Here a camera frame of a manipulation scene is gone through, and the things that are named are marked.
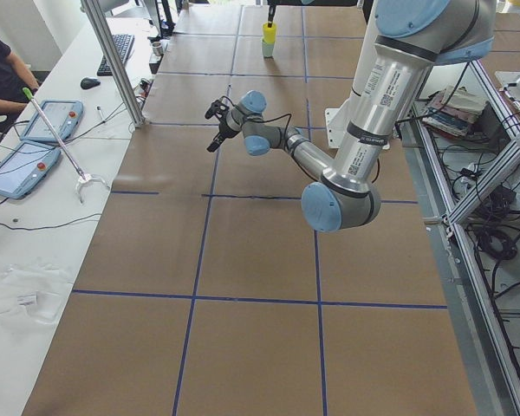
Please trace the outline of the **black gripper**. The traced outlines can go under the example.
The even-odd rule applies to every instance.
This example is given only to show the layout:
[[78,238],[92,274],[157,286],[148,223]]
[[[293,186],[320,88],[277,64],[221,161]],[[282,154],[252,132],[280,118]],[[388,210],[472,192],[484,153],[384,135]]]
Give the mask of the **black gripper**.
[[[276,4],[269,4],[268,20],[267,25],[269,28],[273,26],[274,18],[276,14]],[[220,99],[215,100],[210,104],[205,112],[205,118],[207,120],[216,118],[218,120],[218,133],[212,139],[210,145],[206,148],[209,153],[216,152],[224,140],[232,139],[241,132],[241,127],[237,124],[232,116],[231,108],[224,104]]]

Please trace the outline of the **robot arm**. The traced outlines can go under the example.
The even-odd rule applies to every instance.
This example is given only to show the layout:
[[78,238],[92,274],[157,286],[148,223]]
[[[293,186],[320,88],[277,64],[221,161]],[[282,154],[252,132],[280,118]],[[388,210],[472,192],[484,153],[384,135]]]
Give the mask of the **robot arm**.
[[251,156],[284,150],[314,182],[301,196],[302,213],[316,231],[332,232],[371,222],[380,195],[369,175],[402,111],[413,103],[435,66],[471,62],[491,51],[497,4],[494,1],[376,1],[360,58],[365,85],[347,112],[339,150],[328,156],[294,127],[275,127],[263,117],[265,97],[247,92],[238,103],[215,100],[205,118],[218,119],[208,146],[243,135]]

